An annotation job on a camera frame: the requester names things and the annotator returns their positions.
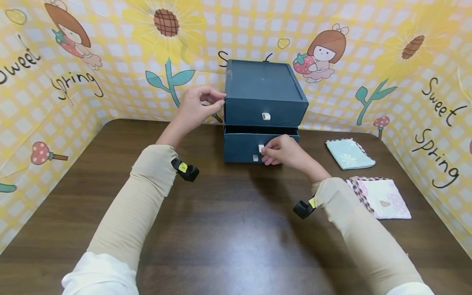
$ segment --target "folded cloth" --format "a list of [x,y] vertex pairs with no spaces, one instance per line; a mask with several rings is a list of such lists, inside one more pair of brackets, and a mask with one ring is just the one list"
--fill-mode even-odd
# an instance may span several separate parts
[[375,218],[411,219],[410,211],[392,179],[355,176],[346,182]]
[[352,138],[328,140],[326,146],[342,170],[368,168],[375,164]]

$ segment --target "top drawer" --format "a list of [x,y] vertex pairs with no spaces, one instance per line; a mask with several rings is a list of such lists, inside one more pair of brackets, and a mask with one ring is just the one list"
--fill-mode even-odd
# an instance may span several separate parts
[[298,127],[308,101],[288,64],[234,60],[226,68],[225,123]]

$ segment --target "heart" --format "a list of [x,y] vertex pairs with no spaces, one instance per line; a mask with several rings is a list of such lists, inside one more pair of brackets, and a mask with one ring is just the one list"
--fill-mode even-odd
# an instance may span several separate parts
[[284,38],[281,38],[278,40],[277,42],[277,46],[280,48],[280,49],[284,49],[284,48],[287,48],[287,46],[290,44],[290,40],[289,39],[284,39]]
[[380,201],[380,204],[382,205],[382,207],[388,207],[388,206],[392,205],[392,204],[390,204],[389,202],[386,202],[386,201]]
[[5,14],[8,19],[18,25],[26,24],[26,14],[19,9],[7,9]]

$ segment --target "bottom drawer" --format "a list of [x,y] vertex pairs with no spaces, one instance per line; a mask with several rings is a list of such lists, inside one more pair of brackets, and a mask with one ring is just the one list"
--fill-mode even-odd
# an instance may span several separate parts
[[262,163],[259,145],[266,145],[272,138],[287,134],[297,142],[298,128],[228,126],[224,128],[224,161],[239,163]]

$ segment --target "sunflower center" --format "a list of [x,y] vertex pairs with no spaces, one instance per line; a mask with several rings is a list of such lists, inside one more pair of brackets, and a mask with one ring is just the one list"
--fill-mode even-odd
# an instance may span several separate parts
[[174,37],[178,34],[179,24],[177,17],[167,9],[158,9],[154,14],[154,25],[157,30],[166,37]]
[[409,59],[411,58],[421,47],[424,41],[424,35],[416,36],[413,40],[408,43],[408,45],[403,48],[402,58]]

